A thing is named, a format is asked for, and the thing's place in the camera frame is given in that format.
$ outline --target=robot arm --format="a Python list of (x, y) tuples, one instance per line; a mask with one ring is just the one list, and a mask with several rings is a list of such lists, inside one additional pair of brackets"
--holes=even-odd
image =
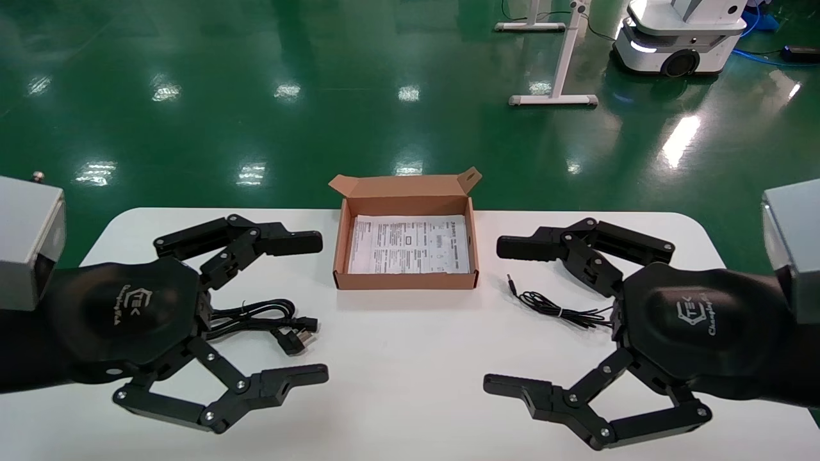
[[(667, 265), (672, 244), (620, 228), (607, 230), (606, 223), (598, 224), (607, 230), (604, 242), (613, 234), (621, 238), (617, 244), (600, 243), (594, 231), (585, 235), (575, 230), (594, 226), (589, 218), (566, 229), (541, 227), (528, 238), (499, 238), (501, 258), (561, 259), (590, 288), (614, 296), (616, 351), (568, 389), (549, 381), (490, 374), (484, 379), (485, 391), (522, 399), (534, 419), (569, 427), (594, 450), (697, 429), (712, 418), (711, 410), (693, 396), (697, 392), (820, 407), (820, 372), (814, 366), (820, 363), (820, 325), (799, 322), (818, 311), (811, 296), (818, 272), (806, 270), (812, 266), (805, 257), (817, 250), (813, 239), (794, 237), (796, 230), (806, 229), (806, 213), (820, 221), (811, 211), (818, 203), (795, 206), (803, 199), (817, 200), (812, 188), (820, 187), (820, 181), (811, 182), (809, 190), (810, 183), (804, 183), (799, 190), (787, 191), (787, 197), (778, 189), (765, 197), (767, 250), (778, 276), (725, 269), (681, 271)], [(798, 218), (800, 227), (795, 225)], [(820, 226), (814, 224), (808, 228)], [(586, 244), (573, 246), (573, 241)], [(801, 241), (813, 247), (802, 249)], [(622, 274), (605, 263), (597, 249), (648, 265), (622, 281)], [(589, 403), (625, 371), (653, 392), (667, 395), (673, 407), (611, 422), (598, 416)]]
[[(242, 375), (205, 341), (218, 290), (262, 254), (321, 251), (315, 231), (241, 216), (154, 240), (158, 259), (56, 270), (33, 311), (0, 310), (0, 392), (68, 382), (132, 381), (114, 403), (143, 416), (222, 433), (248, 411), (282, 404), (289, 390), (327, 381), (323, 364)], [(182, 260), (224, 247), (197, 273)], [(227, 391), (208, 406), (150, 392), (193, 359)]]

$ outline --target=box flap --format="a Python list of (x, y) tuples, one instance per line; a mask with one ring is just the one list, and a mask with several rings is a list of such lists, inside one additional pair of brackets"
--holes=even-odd
[(461, 185), (464, 194), (470, 194), (473, 187), (481, 180), (481, 173), (475, 167), (470, 167), (469, 170), (458, 175), (458, 183)]
[(349, 199), (372, 197), (466, 196), (481, 179), (473, 167), (460, 175), (375, 176), (337, 175), (329, 186)]

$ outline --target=green epoxy floor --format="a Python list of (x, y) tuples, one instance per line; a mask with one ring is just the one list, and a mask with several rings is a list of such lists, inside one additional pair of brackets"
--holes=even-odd
[[(775, 3), (781, 30), (742, 48), (820, 46), (816, 2)], [(591, 23), (613, 35), (625, 8), (595, 0)], [(582, 30), (566, 92), (601, 104), (509, 107), (548, 90), (562, 37), (500, 19), (498, 0), (6, 0), (0, 174), (66, 190), (62, 266), (130, 208), (336, 208), (337, 173), (474, 165), (477, 208), (680, 212), (728, 267), (770, 271), (759, 198), (820, 177), (820, 68), (635, 77)]]

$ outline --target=cardboard box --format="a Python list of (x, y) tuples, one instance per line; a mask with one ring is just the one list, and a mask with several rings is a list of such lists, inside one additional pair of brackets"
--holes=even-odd
[[(339, 290), (471, 290), (478, 283), (476, 220), (470, 190), (481, 179), (476, 168), (460, 175), (336, 176), (330, 187), (344, 196), (333, 278)], [(350, 244), (356, 216), (463, 215), (467, 225), (466, 274), (348, 274)]]

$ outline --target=white tabletop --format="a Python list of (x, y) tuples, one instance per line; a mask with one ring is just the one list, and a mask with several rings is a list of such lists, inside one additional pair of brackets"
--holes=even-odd
[[(330, 380), (294, 389), (277, 409), (249, 413), (221, 436), (141, 418), (111, 403), (123, 381), (0, 395), (0, 458), (283, 460), (624, 460), (816, 459), (820, 433), (809, 412), (768, 402), (708, 395), (714, 419), (699, 430), (594, 452), (566, 427), (530, 419), (520, 400), (488, 395), (486, 373), (570, 386), (614, 351), (608, 334), (579, 332), (521, 308), (520, 290), (538, 290), (565, 308), (610, 303), (559, 263), (495, 256), (499, 235), (530, 235), (592, 216), (676, 245), (672, 265), (723, 267), (704, 229), (688, 217), (637, 212), (476, 212), (481, 276), (468, 291), (338, 291), (330, 268), (339, 214), (331, 210), (139, 208), (118, 216), (84, 265), (154, 259), (154, 238), (236, 212), (252, 221), (282, 221), (292, 231), (318, 230), (319, 254), (258, 259), (213, 294), (216, 308), (284, 297), (299, 315), (318, 317), (318, 341), (289, 358), (271, 337), (246, 332), (215, 344), (240, 371), (325, 363)], [(204, 257), (191, 260), (198, 267)], [(638, 267), (610, 259), (626, 274)], [(197, 363), (153, 390), (209, 403), (224, 390)], [(666, 408), (629, 374), (593, 403), (607, 419)]]

